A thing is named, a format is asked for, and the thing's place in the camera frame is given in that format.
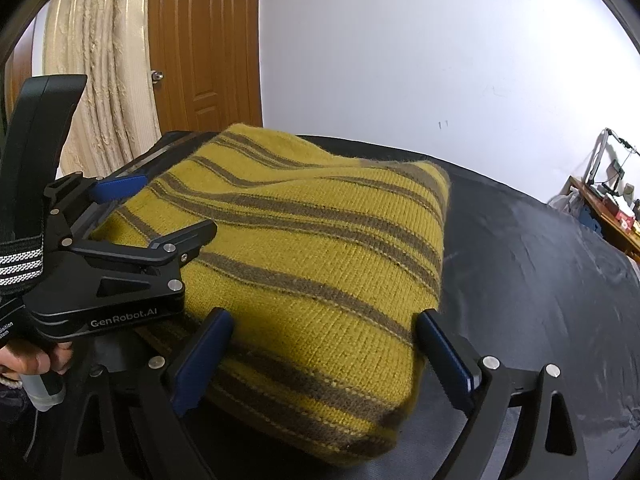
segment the beige curtain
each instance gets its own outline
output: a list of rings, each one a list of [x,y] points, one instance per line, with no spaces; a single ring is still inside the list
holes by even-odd
[[[160,137],[150,78],[146,0],[52,0],[45,74],[84,73],[60,167],[107,176]]]

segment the folded sweater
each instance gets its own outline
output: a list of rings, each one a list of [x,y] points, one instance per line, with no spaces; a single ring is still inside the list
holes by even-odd
[[[246,424],[350,466],[395,446],[438,306],[449,181],[428,162],[329,154],[236,124],[156,178],[94,234],[150,240],[205,218],[182,269],[186,314],[141,329],[164,354],[216,306],[236,320],[207,397]]]

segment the brown door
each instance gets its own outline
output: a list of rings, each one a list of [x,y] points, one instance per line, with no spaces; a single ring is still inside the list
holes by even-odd
[[[262,126],[258,0],[148,0],[162,133]]]

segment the finger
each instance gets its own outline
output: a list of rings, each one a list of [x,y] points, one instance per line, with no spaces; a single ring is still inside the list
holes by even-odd
[[[49,371],[49,356],[36,345],[14,339],[0,349],[0,363],[23,375],[39,375]]]
[[[71,348],[64,348],[61,344],[55,346],[53,350],[49,352],[51,369],[59,374],[66,372],[73,353],[74,351]]]

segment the knitted fabric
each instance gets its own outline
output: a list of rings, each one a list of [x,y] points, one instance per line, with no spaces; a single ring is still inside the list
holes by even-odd
[[[449,181],[428,162],[331,155],[237,124],[156,178],[94,234],[146,246],[205,218],[183,267],[186,316],[142,329],[168,354],[216,306],[236,328],[207,396],[267,434],[349,466],[392,449],[438,306]]]

